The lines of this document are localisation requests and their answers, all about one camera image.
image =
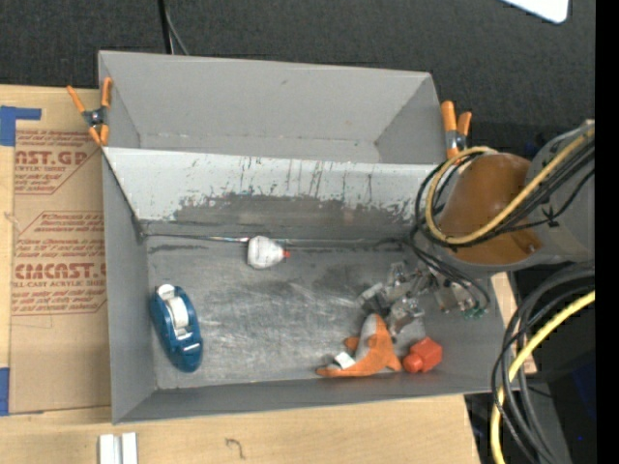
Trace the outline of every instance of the blue tape dispenser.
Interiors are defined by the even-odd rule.
[[[202,336],[190,298],[178,285],[157,288],[150,301],[151,319],[172,363],[186,372],[202,362]]]

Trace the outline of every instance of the orange object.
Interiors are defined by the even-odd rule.
[[[106,77],[103,81],[101,107],[98,110],[86,110],[75,89],[67,86],[67,91],[74,101],[75,107],[88,123],[88,133],[99,146],[107,146],[109,127],[102,117],[104,112],[109,109],[111,87],[112,80],[110,77]]]
[[[531,162],[509,153],[484,155],[471,161],[451,189],[438,224],[443,233],[460,237],[496,217],[526,186]],[[518,225],[526,224],[524,218]],[[500,234],[453,252],[459,261],[479,265],[511,265],[543,246],[533,228]]]
[[[443,360],[443,347],[430,337],[412,345],[408,355],[403,359],[402,366],[409,373],[421,371],[425,373],[433,369]]]
[[[354,363],[346,368],[334,364],[316,369],[320,376],[329,378],[370,376],[385,367],[401,371],[402,365],[394,352],[394,342],[387,325],[378,314],[371,314],[358,337],[348,337],[344,344],[355,350]]]
[[[445,142],[447,158],[453,158],[466,144],[466,136],[471,126],[471,112],[463,112],[456,117],[456,108],[453,101],[441,103],[441,115],[443,117],[443,129],[445,130]]]

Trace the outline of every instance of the cardboard sheet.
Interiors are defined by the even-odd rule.
[[[64,88],[2,86],[0,102],[42,110],[15,136],[10,413],[106,405],[101,152]]]

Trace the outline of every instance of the gray cardboard box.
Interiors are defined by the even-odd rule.
[[[503,328],[494,304],[479,320],[421,304],[407,338],[444,349],[424,375],[314,372],[359,333],[357,296],[392,263],[417,263],[398,240],[445,156],[428,73],[101,52],[105,77],[114,422],[488,391]],[[248,266],[256,235],[290,257]],[[172,366],[151,324],[162,283],[182,286],[198,314],[193,373]]]

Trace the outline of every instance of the red object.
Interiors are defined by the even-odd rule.
[[[443,359],[443,347],[430,337],[412,345],[408,355],[402,361],[402,366],[409,373],[430,371]]]

